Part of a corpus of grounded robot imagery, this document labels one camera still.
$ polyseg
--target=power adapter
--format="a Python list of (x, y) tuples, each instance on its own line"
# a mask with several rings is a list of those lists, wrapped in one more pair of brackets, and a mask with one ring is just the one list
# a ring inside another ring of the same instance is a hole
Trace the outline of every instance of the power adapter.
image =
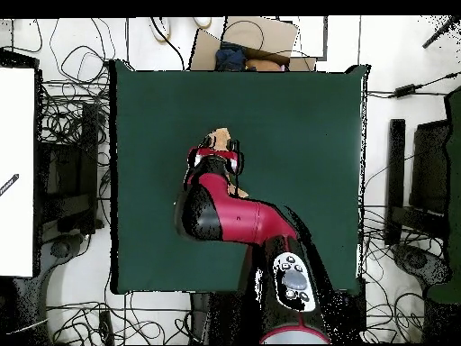
[(389, 96), (389, 98), (401, 98), (403, 96), (414, 95), (416, 93), (416, 89), (419, 89), (421, 87), (422, 87), (421, 85), (414, 85), (414, 84), (397, 87), (395, 91), (393, 92), (393, 94)]

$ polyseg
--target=cardboard box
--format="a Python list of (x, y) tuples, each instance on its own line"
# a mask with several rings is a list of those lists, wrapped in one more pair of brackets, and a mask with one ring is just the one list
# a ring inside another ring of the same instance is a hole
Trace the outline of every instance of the cardboard box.
[(291, 23), (255, 16), (229, 16), (221, 40), (199, 29), (191, 56), (191, 70), (214, 70), (216, 51), (221, 41), (247, 49), (247, 59), (268, 59), (278, 65), (288, 65), (290, 71), (314, 71), (316, 58), (292, 58), (292, 48), (298, 27)]

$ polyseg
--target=white screen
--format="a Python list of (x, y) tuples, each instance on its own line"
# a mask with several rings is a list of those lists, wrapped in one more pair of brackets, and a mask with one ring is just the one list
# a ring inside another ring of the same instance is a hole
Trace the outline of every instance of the white screen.
[(0, 276), (32, 276), (34, 70), (0, 68)]

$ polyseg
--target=green mat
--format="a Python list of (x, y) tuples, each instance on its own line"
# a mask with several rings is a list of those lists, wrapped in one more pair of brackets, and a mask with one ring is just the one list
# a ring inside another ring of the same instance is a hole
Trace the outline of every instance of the green mat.
[(117, 61), (115, 68), (119, 293), (237, 289), (246, 246), (190, 241), (173, 225), (187, 152), (220, 126), (245, 155), (240, 187), (297, 212), (333, 286), (358, 291), (367, 67), (348, 74), (133, 72)]
[(447, 141), (450, 227), (447, 257), (453, 277), (446, 284), (431, 287), (428, 297), (441, 304), (461, 304), (461, 87), (445, 97), (445, 107), (453, 127)]

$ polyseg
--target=blue object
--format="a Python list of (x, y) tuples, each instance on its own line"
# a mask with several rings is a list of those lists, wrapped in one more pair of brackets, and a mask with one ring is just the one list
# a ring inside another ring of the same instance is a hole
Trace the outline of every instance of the blue object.
[(245, 71), (246, 57), (241, 50), (223, 49), (216, 52), (217, 71)]

